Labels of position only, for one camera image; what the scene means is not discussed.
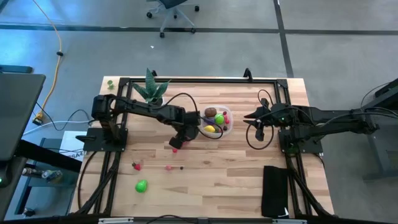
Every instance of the white cable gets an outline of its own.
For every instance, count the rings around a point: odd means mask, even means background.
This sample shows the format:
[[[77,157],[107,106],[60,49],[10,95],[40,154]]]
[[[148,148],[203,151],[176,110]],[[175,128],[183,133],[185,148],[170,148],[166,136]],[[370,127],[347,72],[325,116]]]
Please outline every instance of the white cable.
[[[57,123],[83,124],[83,123],[88,123],[88,122],[90,122],[90,121],[54,121],[54,124],[57,124]],[[50,124],[52,124],[52,122],[49,122],[49,123],[47,123],[47,124],[40,125],[40,126],[37,127],[37,128],[34,128],[34,129],[30,130],[30,131],[25,132],[25,133],[23,134],[23,136],[26,135],[26,134],[29,134],[29,133],[31,133],[31,132],[33,132],[33,131],[36,131],[36,130],[39,129],[39,128],[43,128],[44,126],[50,125]]]

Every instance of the office chair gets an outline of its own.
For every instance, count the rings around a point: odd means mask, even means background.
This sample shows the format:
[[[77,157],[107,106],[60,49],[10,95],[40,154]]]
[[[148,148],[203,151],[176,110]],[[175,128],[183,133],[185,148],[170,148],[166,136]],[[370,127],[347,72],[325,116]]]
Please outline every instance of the office chair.
[[[192,26],[191,33],[194,34],[197,30],[195,28],[194,23],[185,15],[177,6],[186,2],[187,0],[147,0],[147,2],[159,2],[159,5],[155,8],[149,9],[147,12],[147,17],[152,18],[152,13],[158,13],[159,11],[166,11],[166,18],[163,21],[162,26],[160,27],[160,38],[164,38],[163,30],[166,28],[167,23],[174,16],[174,19],[177,18],[177,15],[180,15],[183,19],[189,22]],[[195,6],[195,12],[199,11],[199,6]]]

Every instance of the white paper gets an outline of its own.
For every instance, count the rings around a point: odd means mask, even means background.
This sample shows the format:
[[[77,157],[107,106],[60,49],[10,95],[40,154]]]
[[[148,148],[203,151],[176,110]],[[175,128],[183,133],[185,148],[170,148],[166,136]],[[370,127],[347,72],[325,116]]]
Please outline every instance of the white paper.
[[[74,158],[79,161],[83,161],[86,152],[83,152],[84,143],[76,139],[76,136],[86,135],[87,131],[65,131],[61,142],[61,149],[66,151],[77,151],[81,149],[81,152],[64,152],[62,154]]]

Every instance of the potted plant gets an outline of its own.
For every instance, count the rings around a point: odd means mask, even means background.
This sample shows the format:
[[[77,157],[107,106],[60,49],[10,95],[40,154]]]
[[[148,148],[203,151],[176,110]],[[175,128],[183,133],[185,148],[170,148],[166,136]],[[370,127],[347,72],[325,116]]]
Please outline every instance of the potted plant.
[[[169,82],[156,85],[155,78],[147,68],[147,75],[145,77],[145,88],[139,86],[137,83],[133,83],[132,86],[135,90],[146,100],[147,103],[152,103],[154,105],[160,106],[164,103],[163,94],[167,90]]]

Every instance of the red berry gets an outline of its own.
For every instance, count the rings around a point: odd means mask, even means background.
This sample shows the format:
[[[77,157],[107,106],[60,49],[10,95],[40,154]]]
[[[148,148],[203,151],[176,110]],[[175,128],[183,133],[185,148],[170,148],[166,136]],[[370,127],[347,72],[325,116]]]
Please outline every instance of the red berry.
[[[134,168],[135,168],[136,170],[140,171],[140,170],[141,170],[141,165],[140,165],[140,164],[136,164],[136,165],[134,166]]]

